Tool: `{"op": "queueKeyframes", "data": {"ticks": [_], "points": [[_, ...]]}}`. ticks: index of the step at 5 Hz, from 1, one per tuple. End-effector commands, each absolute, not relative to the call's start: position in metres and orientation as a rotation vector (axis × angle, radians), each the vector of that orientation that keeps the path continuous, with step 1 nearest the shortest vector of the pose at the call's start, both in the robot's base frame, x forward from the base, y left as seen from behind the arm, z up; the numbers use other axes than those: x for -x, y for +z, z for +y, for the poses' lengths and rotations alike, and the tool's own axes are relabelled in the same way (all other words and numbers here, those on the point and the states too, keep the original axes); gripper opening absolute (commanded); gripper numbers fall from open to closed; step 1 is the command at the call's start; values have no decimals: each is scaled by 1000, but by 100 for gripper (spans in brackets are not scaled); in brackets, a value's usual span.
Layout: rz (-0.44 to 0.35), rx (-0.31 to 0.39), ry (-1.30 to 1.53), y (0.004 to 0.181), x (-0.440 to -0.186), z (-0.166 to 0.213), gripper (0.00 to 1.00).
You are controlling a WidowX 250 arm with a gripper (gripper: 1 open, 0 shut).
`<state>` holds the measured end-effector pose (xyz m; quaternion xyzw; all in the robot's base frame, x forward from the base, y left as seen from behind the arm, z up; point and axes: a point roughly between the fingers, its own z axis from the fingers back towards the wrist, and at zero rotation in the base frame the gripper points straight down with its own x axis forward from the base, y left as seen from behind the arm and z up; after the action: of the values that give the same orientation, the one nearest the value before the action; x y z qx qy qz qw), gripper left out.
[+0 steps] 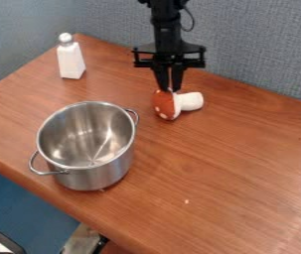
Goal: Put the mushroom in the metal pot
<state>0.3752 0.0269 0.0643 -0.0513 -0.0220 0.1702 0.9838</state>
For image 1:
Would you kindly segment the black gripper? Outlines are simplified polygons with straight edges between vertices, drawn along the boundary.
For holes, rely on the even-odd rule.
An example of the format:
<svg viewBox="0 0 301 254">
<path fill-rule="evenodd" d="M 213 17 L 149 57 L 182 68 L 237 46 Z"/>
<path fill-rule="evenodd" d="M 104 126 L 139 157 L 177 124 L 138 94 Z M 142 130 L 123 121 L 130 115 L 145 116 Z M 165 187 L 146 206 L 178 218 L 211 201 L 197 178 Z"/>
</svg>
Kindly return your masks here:
<svg viewBox="0 0 301 254">
<path fill-rule="evenodd" d="M 134 55 L 134 66 L 153 68 L 159 89 L 169 90 L 169 71 L 166 66 L 171 67 L 173 91 L 181 89 L 185 68 L 201 68 L 205 63 L 206 48 L 199 45 L 182 42 L 179 48 L 165 52 L 158 52 L 155 44 L 150 43 L 139 47 L 134 47 L 131 53 Z"/>
</svg>

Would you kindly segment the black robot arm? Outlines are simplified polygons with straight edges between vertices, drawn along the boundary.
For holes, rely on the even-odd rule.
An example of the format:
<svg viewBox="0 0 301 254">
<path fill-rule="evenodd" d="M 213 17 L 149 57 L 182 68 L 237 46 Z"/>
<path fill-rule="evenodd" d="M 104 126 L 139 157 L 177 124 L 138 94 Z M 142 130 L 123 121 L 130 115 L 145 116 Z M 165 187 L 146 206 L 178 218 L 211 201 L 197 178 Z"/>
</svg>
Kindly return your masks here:
<svg viewBox="0 0 301 254">
<path fill-rule="evenodd" d="M 186 7 L 189 0 L 138 0 L 151 9 L 150 23 L 154 42 L 132 48 L 134 66 L 149 67 L 162 91 L 181 90 L 187 68 L 203 68 L 206 48 L 187 43 L 181 31 L 190 32 L 181 24 L 181 11 L 191 14 Z"/>
</svg>

